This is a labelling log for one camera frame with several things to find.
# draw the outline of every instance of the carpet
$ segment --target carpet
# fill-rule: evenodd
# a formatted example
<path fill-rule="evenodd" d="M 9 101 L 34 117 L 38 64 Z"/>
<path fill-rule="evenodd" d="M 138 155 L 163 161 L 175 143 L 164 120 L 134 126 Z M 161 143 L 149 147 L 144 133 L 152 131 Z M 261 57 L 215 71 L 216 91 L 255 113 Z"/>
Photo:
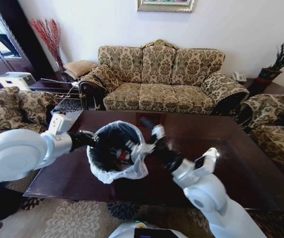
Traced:
<path fill-rule="evenodd" d="M 268 238 L 284 237 L 284 215 L 250 215 Z M 213 237 L 197 209 L 26 198 L 15 214 L 0 221 L 0 238 L 107 238 L 129 220 L 174 229 L 189 238 Z"/>

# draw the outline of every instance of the throw pillow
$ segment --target throw pillow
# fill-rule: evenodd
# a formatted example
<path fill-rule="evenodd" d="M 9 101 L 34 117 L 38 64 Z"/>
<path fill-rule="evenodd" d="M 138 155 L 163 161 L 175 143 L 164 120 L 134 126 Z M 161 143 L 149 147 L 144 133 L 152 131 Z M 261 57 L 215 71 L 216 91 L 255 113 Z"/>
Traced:
<path fill-rule="evenodd" d="M 22 115 L 18 108 L 18 87 L 0 89 L 0 130 L 23 127 Z"/>
<path fill-rule="evenodd" d="M 51 116 L 51 110 L 58 104 L 57 98 L 46 92 L 19 91 L 18 99 L 23 120 L 45 126 Z"/>
<path fill-rule="evenodd" d="M 68 75 L 74 80 L 78 80 L 81 76 L 91 72 L 97 65 L 87 60 L 79 60 L 65 64 L 63 67 Z"/>
<path fill-rule="evenodd" d="M 114 91 L 118 86 L 122 84 L 122 81 L 112 72 L 112 70 L 106 64 L 100 67 L 96 67 L 94 70 L 92 70 L 91 73 L 102 81 L 109 93 Z"/>

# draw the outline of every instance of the painting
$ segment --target painting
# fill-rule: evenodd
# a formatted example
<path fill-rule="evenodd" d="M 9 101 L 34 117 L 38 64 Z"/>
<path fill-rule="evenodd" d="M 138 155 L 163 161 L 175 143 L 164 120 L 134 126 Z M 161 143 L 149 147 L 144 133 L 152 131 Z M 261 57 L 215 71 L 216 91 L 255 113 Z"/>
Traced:
<path fill-rule="evenodd" d="M 192 12 L 195 0 L 137 0 L 138 11 Z"/>

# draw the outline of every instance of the potted plant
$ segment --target potted plant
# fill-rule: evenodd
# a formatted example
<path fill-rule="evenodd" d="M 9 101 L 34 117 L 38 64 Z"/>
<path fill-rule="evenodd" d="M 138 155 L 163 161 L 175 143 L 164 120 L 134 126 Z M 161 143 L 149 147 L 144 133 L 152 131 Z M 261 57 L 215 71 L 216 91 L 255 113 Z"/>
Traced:
<path fill-rule="evenodd" d="M 262 68 L 259 76 L 248 87 L 248 90 L 250 91 L 250 97 L 264 92 L 266 87 L 270 85 L 272 81 L 282 73 L 281 68 L 283 67 L 284 67 L 284 43 L 282 43 L 281 48 L 277 52 L 277 58 L 275 64 L 267 68 Z"/>

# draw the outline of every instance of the armchair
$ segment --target armchair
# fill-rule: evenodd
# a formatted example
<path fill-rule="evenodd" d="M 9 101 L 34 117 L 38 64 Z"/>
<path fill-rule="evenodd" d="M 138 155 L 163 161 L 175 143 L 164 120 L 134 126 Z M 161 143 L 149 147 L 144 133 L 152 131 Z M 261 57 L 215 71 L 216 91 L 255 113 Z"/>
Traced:
<path fill-rule="evenodd" d="M 284 95 L 256 95 L 242 104 L 236 119 L 284 173 Z"/>

